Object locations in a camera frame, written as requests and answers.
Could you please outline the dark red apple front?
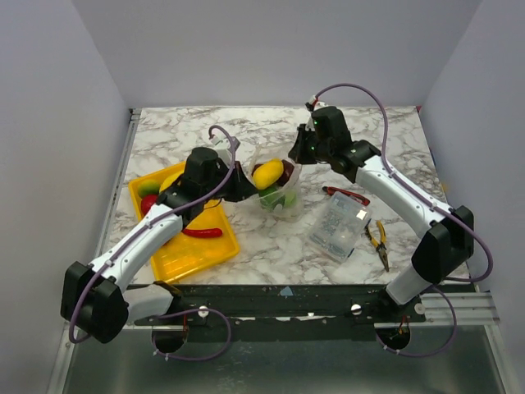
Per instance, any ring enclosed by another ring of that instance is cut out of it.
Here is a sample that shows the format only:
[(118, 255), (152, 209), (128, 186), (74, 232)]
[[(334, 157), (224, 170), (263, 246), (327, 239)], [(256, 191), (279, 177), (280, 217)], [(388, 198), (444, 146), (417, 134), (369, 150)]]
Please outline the dark red apple front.
[(278, 180), (276, 181), (276, 183), (279, 186), (286, 185), (288, 183), (288, 181), (290, 180), (291, 176), (294, 173), (294, 164), (293, 163), (290, 163), (287, 160), (282, 160), (282, 164), (283, 164), (283, 172), (282, 172), (281, 176), (278, 178)]

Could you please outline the green bell pepper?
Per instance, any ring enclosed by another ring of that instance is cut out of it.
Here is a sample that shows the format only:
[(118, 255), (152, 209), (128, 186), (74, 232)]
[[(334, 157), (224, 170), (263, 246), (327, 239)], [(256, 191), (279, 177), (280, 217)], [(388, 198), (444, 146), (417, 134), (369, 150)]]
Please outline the green bell pepper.
[(292, 189), (283, 189), (277, 186), (270, 186), (258, 192), (259, 202), (266, 210), (273, 211), (276, 208), (290, 208), (295, 205), (297, 194)]

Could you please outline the clear zip top bag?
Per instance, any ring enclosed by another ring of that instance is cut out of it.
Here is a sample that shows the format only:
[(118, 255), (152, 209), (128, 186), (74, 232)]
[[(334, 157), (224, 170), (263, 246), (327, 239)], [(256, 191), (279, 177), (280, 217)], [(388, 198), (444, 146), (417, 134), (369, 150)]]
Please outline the clear zip top bag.
[(245, 200), (242, 206), (250, 213), (268, 214), (274, 218), (296, 221), (303, 214), (304, 205), (300, 190), (302, 167), (288, 157), (291, 143), (256, 144), (245, 173), (253, 182), (253, 175), (259, 167), (272, 160), (282, 162), (283, 172), (279, 179), (264, 190)]

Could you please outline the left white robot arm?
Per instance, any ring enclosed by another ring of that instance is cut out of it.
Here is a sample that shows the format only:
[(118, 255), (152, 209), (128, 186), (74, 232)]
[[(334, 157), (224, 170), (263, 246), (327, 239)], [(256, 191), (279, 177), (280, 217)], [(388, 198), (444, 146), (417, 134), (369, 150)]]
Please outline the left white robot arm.
[(61, 316), (69, 322), (69, 340), (108, 343), (124, 327), (124, 292), (139, 269), (168, 241), (202, 214), (210, 200), (240, 202), (256, 190), (236, 158), (236, 147), (194, 148), (183, 173), (157, 197), (144, 218), (122, 240), (91, 263), (74, 262), (65, 273)]

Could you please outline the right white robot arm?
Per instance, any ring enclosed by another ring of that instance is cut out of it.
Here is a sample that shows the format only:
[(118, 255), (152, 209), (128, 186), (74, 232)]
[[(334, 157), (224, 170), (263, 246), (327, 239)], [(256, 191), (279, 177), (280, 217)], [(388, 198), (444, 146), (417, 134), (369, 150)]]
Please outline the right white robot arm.
[(405, 315), (409, 301), (473, 255), (473, 213), (440, 202), (397, 172), (376, 146), (353, 140), (340, 109), (319, 104), (307, 108), (310, 118), (298, 126), (289, 158), (302, 165), (329, 164), (393, 209), (420, 240), (410, 266), (386, 285), (377, 302), (379, 315), (394, 322)]

